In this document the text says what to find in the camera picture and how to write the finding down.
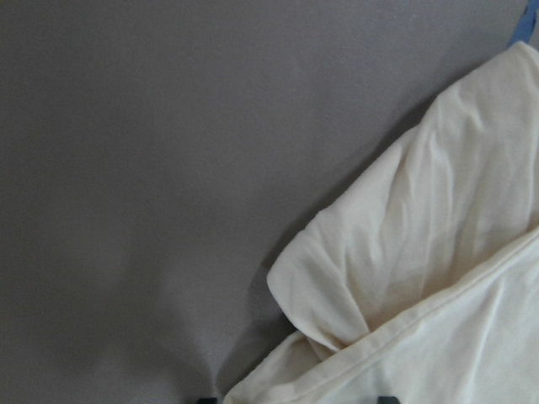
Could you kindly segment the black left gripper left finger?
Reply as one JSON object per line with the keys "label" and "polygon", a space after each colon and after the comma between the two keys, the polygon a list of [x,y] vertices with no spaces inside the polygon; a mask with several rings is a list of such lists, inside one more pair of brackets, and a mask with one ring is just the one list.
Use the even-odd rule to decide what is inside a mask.
{"label": "black left gripper left finger", "polygon": [[219,404],[217,397],[201,397],[197,400],[197,404]]}

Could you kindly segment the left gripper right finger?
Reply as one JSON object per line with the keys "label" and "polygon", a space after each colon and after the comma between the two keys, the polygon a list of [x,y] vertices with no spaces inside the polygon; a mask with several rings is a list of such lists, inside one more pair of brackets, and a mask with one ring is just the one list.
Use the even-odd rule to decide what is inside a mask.
{"label": "left gripper right finger", "polygon": [[395,396],[379,396],[377,404],[399,404],[399,399]]}

